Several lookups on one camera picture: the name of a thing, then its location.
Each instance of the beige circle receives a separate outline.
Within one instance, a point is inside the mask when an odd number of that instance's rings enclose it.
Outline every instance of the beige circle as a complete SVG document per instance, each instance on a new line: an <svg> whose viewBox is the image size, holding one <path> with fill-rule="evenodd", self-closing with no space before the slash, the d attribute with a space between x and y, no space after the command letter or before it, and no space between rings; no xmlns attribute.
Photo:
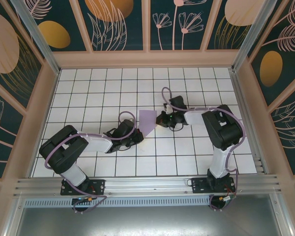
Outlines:
<svg viewBox="0 0 295 236"><path fill-rule="evenodd" d="M68 31L59 23L54 21L44 21L38 25L49 46L54 48L65 48L69 46L71 40Z"/></svg>
<svg viewBox="0 0 295 236"><path fill-rule="evenodd" d="M0 15L0 73L10 73L19 61L18 35L11 24Z"/></svg>
<svg viewBox="0 0 295 236"><path fill-rule="evenodd" d="M260 79L264 86L274 85L281 75L282 68L281 55L275 51L267 52L260 65Z"/></svg>
<svg viewBox="0 0 295 236"><path fill-rule="evenodd" d="M128 17L133 9L133 0L85 0L86 5L88 6L88 9L91 11L91 13L96 16L98 19L102 21L117 21L117 19L113 18L113 9L111 6L111 2L114 5L114 7L119 9L123 15L124 18ZM105 4L107 6L108 12L111 15L111 17L105 18L105 11L102 7L102 4Z"/></svg>
<svg viewBox="0 0 295 236"><path fill-rule="evenodd" d="M264 0L228 0L225 18L233 26L249 26L254 23Z"/></svg>

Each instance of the purple cable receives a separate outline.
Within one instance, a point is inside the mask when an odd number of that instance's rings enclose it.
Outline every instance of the purple cable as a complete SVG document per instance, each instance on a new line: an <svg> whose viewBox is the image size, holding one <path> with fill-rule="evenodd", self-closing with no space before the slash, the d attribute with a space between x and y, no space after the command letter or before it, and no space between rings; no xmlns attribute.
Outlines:
<svg viewBox="0 0 295 236"><path fill-rule="evenodd" d="M123 136L123 137L121 137L121 138L111 138L111 137L106 137L106 136L103 136L103 135L100 135L100 134L87 134L87 133L80 133L80 134L74 134L74 135L71 135L71 136L69 136L68 138L66 138L65 140L63 140L61 143L59 143L50 153L49 153L49 155L47 156L47 158L46 158L46 160L45 160L45 167L47 168L47 169L49 169L49 170L52 170L52 168L51 167L49 167L48 166L48 161L49 161L49 159L52 157L52 155L63 145L63 144L65 144L66 142L68 142L69 140L71 140L71 139L73 139L73 138L75 138L75 137L78 137L78 136L91 136L91 137L99 137L99 138L105 138L105 139L107 139L107 140L122 140L122 139L125 139L125 138L128 138L133 132L134 132L134 130L135 130L135 128L136 128L136 118L134 117L134 115L131 113L131 112L128 112L128 111L124 111L124 112L121 112L120 114L119 114L119 116L118 116L118 120L119 120L119 122L120 122L120 116L121 116L121 114L124 114L124 113L128 113L128 114L130 114L132 117L133 117L133 123L134 123L134 126L133 126L133 128L132 128L132 130L127 134L127 135L125 135L125 136ZM107 196L105 196L105 195L93 195L93 194L89 194L89 193L86 193L86 192L83 192L83 191L81 191L81 190L79 190L76 186L74 186L70 181L68 181L67 179L65 179L67 182L68 182L68 184L75 190L75 191L77 191L77 192L79 192L79 193L81 193L81 194L84 194L84 195L87 195L87 196L90 196L90 197L95 197L95 198L103 198L102 200L100 200L95 206L92 206L92 207L89 207L87 210L85 210L85 211L82 211L81 212L81 214L83 214L83 212L84 213L87 213L87 212L89 212L89 211L91 211L92 209L94 209L95 207L97 207L99 204L101 204L106 198L107 198ZM81 203L81 202L83 202L83 201L78 201L78 202L76 202L75 204L74 204L74 206L73 206L73 209L74 209L74 211L75 211L75 213L77 213L77 212L79 212L79 211L77 211L76 209L75 209L75 206L78 204L78 203Z"/></svg>
<svg viewBox="0 0 295 236"><path fill-rule="evenodd" d="M232 154L232 151L234 151L234 149L238 146L240 146L245 138L246 138L246 131L245 131L245 127L242 125L242 123L240 122L240 120L234 116L234 114L224 110L224 109L221 109L221 108L217 108L217 107L208 107L208 108L193 108L193 109L182 109L182 108L179 108L179 107L175 107L173 106L164 96L164 90L167 89L169 91L169 94L170 94L170 98L172 98L172 91L168 88L168 87L163 87L162 88L162 97L164 99L164 101L166 102L167 105L169 105L171 108L175 109L175 110L178 110L178 111L183 111L183 112L189 112L189 111L220 111L220 112L223 112L225 114L228 114L229 116L231 116L234 120L236 120L236 122L240 125L241 129L242 129L242 139L240 140L240 142L238 144L236 144L235 146L233 146L230 151L227 153L227 157L226 157L226 161L225 161L225 169L228 171L228 172L236 172L236 186L235 186L235 195L237 193L237 187L238 187L238 170L237 168L236 169L233 169L233 170L230 170L228 169L228 162L229 162L229 159L231 157L231 154ZM211 204L211 201L212 201L212 198L213 198L213 195L210 196L210 208L211 209L217 209L215 206L213 206Z"/></svg>

